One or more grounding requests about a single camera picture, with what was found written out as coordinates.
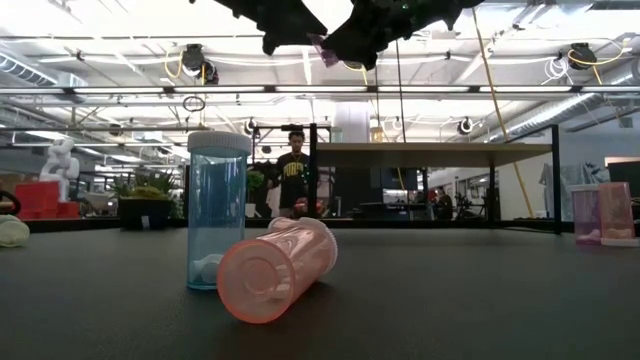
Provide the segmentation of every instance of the white ball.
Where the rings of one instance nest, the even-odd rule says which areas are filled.
[[[18,218],[11,215],[0,216],[0,246],[16,247],[24,244],[31,231]]]

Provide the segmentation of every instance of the table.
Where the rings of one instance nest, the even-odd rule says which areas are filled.
[[[344,167],[490,167],[550,153],[545,144],[318,143],[318,165]]]
[[[185,288],[186,234],[36,234],[0,250],[2,359],[640,358],[638,250],[503,230],[336,230],[333,272],[256,326]]]

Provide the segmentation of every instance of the white sculpture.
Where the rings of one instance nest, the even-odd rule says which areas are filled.
[[[49,158],[40,171],[40,181],[57,181],[60,189],[58,202],[66,202],[69,195],[69,179],[80,175],[78,159],[71,157],[71,149],[75,143],[71,139],[56,140],[47,150]]]

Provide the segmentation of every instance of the transparent bottle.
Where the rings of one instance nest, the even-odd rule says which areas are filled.
[[[251,140],[228,132],[189,135],[187,286],[216,289],[222,255],[244,238],[247,156]]]

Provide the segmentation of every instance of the dark gray table surface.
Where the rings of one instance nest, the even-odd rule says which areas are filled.
[[[640,359],[639,250],[335,233],[333,272],[263,326],[185,288],[186,230],[34,235],[0,250],[0,359]]]

